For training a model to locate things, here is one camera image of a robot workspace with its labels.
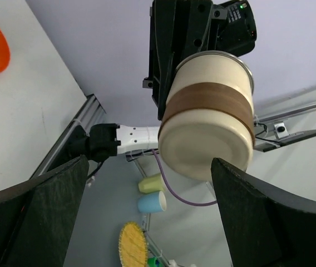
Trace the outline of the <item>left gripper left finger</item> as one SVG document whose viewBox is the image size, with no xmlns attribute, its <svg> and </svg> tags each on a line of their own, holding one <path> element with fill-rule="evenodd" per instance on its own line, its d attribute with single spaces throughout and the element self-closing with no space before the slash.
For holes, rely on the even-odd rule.
<svg viewBox="0 0 316 267">
<path fill-rule="evenodd" d="M 0 266 L 63 266 L 88 169 L 80 156 L 0 191 Z"/>
</svg>

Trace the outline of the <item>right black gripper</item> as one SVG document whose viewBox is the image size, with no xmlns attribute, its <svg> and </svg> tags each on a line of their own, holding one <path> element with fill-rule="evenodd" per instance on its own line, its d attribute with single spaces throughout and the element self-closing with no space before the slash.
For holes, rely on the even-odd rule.
<svg viewBox="0 0 316 267">
<path fill-rule="evenodd" d="M 256 39 L 248 1 L 153 1 L 149 72 L 142 85 L 152 89 L 157 118 L 163 118 L 170 87 L 183 60 L 204 51 L 240 57 L 254 49 Z"/>
</svg>

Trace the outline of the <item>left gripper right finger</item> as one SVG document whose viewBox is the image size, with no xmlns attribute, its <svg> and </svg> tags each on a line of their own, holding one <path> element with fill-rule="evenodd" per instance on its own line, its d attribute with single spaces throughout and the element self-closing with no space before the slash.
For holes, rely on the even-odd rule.
<svg viewBox="0 0 316 267">
<path fill-rule="evenodd" d="M 316 266 L 316 201 L 219 158 L 211 176 L 233 266 Z"/>
</svg>

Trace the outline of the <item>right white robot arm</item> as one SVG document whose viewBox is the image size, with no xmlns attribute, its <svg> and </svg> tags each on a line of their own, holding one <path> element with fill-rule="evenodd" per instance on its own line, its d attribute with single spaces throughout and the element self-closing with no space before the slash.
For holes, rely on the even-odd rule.
<svg viewBox="0 0 316 267">
<path fill-rule="evenodd" d="M 250 92 L 254 81 L 240 56 L 251 52 L 257 38 L 248 1 L 153 1 L 150 8 L 149 73 L 143 87 L 152 90 L 157 118 L 167 114 L 166 101 L 179 67 L 195 56 L 218 55 L 236 60 L 246 71 Z M 100 162 L 110 156 L 157 148 L 157 127 L 102 123 L 91 128 L 87 154 Z"/>
</svg>

